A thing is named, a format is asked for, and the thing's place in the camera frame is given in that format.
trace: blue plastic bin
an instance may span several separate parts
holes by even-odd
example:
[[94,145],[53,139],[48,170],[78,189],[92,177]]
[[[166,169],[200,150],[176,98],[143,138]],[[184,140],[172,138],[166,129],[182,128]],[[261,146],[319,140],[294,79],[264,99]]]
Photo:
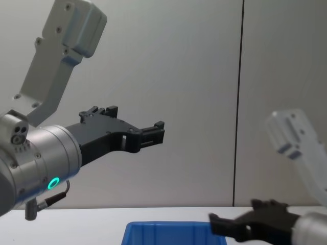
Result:
[[227,245],[207,222],[132,222],[122,245]]

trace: black vertical line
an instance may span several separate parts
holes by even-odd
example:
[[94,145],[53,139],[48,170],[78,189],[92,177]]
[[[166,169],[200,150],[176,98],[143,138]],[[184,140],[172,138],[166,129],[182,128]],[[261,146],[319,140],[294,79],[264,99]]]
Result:
[[233,207],[235,206],[237,132],[238,132],[238,126],[239,126],[239,101],[240,101],[240,80],[241,80],[241,62],[242,62],[242,44],[243,44],[244,2],[245,2],[245,0],[243,0],[243,3],[242,3],[241,40],[240,40],[240,58],[239,58],[239,77],[238,77],[238,85],[237,85],[235,148],[234,148],[234,180],[233,180],[233,203],[232,203]]

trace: white table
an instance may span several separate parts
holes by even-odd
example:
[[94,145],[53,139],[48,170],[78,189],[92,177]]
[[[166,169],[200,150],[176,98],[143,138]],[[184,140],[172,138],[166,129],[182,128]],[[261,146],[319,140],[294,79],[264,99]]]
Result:
[[[250,208],[125,208],[44,210],[35,221],[25,220],[23,210],[0,217],[0,244],[8,245],[120,245],[125,227],[132,221],[208,221],[208,213],[234,218]],[[327,214],[323,207],[293,207],[291,212]],[[237,244],[227,239],[228,245]],[[247,245],[262,245],[251,241]]]

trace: black cable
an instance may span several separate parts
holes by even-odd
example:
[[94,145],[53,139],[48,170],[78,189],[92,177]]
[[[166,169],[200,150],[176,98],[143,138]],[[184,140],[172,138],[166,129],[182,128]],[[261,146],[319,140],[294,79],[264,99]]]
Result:
[[67,183],[67,188],[65,190],[65,193],[67,194],[69,189],[71,188],[71,183],[69,182],[69,180],[67,180],[66,183]]
[[44,200],[48,207],[50,207],[51,205],[57,203],[58,201],[60,201],[66,197],[66,194],[68,193],[69,189],[71,188],[71,183],[69,182],[69,180],[67,180],[66,183],[67,183],[67,188],[65,191],[63,191],[59,194],[53,195],[52,197]]

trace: cable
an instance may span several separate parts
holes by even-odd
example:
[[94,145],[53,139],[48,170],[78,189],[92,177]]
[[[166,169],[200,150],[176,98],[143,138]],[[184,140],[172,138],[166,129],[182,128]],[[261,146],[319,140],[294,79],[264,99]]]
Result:
[[56,195],[53,195],[52,197],[50,198],[47,198],[45,199],[43,202],[41,202],[39,205],[38,205],[38,211],[41,211],[45,208],[49,208],[51,205],[57,203],[58,201],[64,199],[66,197],[66,194],[68,193],[69,189],[71,188],[71,183],[69,182],[69,180],[66,181],[66,184],[67,184],[67,187],[66,187],[66,190],[59,193],[59,194],[56,194]]
[[65,193],[67,194],[69,189],[71,188],[71,183],[69,182],[69,180],[67,180],[66,183],[67,183],[67,188],[65,190]]

